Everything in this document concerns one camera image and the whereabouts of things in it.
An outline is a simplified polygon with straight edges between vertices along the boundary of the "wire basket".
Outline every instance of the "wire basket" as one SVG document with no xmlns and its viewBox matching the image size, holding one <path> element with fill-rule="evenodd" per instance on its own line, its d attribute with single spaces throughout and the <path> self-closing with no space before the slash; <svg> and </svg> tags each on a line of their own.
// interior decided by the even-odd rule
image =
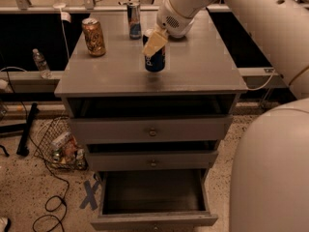
<svg viewBox="0 0 309 232">
<path fill-rule="evenodd" d="M 74 170 L 80 169 L 75 162 L 65 162 L 65 159 L 55 160 L 51 142 L 64 132 L 70 131 L 68 117 L 59 117 L 53 119 L 45 130 L 42 140 L 38 146 L 37 155 L 42 158 L 46 164 L 53 168 Z"/>
</svg>

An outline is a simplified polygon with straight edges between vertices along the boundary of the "drawer knob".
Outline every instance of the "drawer knob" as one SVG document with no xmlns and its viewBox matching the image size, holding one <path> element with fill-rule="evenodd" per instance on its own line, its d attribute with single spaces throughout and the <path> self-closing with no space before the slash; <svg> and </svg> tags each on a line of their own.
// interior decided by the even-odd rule
<svg viewBox="0 0 309 232">
<path fill-rule="evenodd" d="M 156 161 L 155 161 L 155 159 L 152 160 L 152 162 L 151 162 L 151 167 L 156 167 Z"/>
<path fill-rule="evenodd" d="M 149 136 L 156 136 L 156 130 L 155 130 L 155 128 L 151 128 L 151 129 L 149 130 Z"/>
</svg>

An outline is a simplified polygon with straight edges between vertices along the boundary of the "speckled floor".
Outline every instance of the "speckled floor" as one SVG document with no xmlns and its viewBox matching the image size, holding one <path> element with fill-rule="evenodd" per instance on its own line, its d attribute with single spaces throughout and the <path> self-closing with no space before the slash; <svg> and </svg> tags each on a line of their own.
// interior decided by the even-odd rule
<svg viewBox="0 0 309 232">
<path fill-rule="evenodd" d="M 220 143 L 219 156 L 205 182 L 211 212 L 218 214 L 219 219 L 213 227 L 199 227 L 195 228 L 194 231 L 228 232 L 229 185 L 234 153 L 239 139 L 248 125 L 261 113 L 263 113 L 263 110 L 256 103 L 238 105 L 234 123 L 225 139 Z M 14 119 L 14 116 L 12 118 L 8 115 L 0 122 L 0 125 L 17 122 L 16 119 L 12 119 Z M 31 138 L 36 143 L 40 142 L 48 121 L 48 119 L 41 119 L 40 116 L 39 119 L 34 121 L 31 128 Z M 16 154 L 20 137 L 21 133 L 0 134 L 0 144 L 4 145 L 10 154 L 6 158 L 3 152 L 0 152 L 0 216 L 9 217 L 12 220 L 11 232 L 33 231 L 32 226 L 35 220 L 50 214 L 44 207 L 46 201 L 53 195 L 63 196 L 67 188 L 65 182 L 53 177 L 46 169 L 43 161 L 34 156 L 36 147 L 30 140 L 28 140 L 29 156 L 21 157 Z M 68 208 L 63 220 L 65 231 L 95 231 L 90 221 L 98 215 L 98 209 L 92 210 L 89 204 L 85 209 L 79 208 L 86 197 L 84 182 L 90 181 L 93 185 L 95 183 L 94 172 L 89 170 L 53 171 L 58 177 L 70 183 L 69 191 L 65 197 Z M 98 187 L 95 195 L 97 202 L 99 202 L 100 190 L 101 188 Z M 61 218 L 64 212 L 65 208 L 61 206 L 59 210 L 52 214 Z M 50 217 L 45 218 L 43 222 L 36 224 L 37 231 L 47 231 L 52 226 L 52 222 L 55 222 L 55 220 L 50 220 Z M 59 226 L 54 231 L 62 230 Z"/>
</svg>

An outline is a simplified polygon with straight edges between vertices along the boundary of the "can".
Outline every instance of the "can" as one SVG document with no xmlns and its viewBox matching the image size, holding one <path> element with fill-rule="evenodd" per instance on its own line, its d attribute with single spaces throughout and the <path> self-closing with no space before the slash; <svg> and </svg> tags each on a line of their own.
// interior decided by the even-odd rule
<svg viewBox="0 0 309 232">
<path fill-rule="evenodd" d="M 52 152 L 52 159 L 54 162 L 60 162 L 63 158 L 62 149 L 57 149 Z"/>
<path fill-rule="evenodd" d="M 142 38 L 142 29 L 140 21 L 140 4 L 126 3 L 127 23 L 129 37 L 133 40 Z"/>
<path fill-rule="evenodd" d="M 83 19 L 82 30 L 85 35 L 89 54 L 95 57 L 104 55 L 106 53 L 106 48 L 99 21 L 91 17 Z"/>
<path fill-rule="evenodd" d="M 87 162 L 85 160 L 85 150 L 84 149 L 78 149 L 77 155 L 76 155 L 76 167 L 79 170 L 83 170 L 87 168 Z"/>
<path fill-rule="evenodd" d="M 143 44 L 148 41 L 149 36 L 152 34 L 154 29 L 147 29 L 143 35 Z M 165 46 L 157 51 L 154 56 L 145 56 L 145 69 L 152 73 L 160 72 L 165 67 Z"/>
</svg>

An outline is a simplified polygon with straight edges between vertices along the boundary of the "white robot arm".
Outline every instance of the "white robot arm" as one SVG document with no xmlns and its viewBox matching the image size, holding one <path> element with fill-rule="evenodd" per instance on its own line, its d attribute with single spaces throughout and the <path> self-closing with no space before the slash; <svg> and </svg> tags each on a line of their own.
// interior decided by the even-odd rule
<svg viewBox="0 0 309 232">
<path fill-rule="evenodd" d="M 168 35 L 182 37 L 194 16 L 213 0 L 165 0 L 144 54 L 152 56 Z M 309 11 L 293 0 L 224 0 L 268 61 L 298 98 L 309 97 Z"/>
</svg>

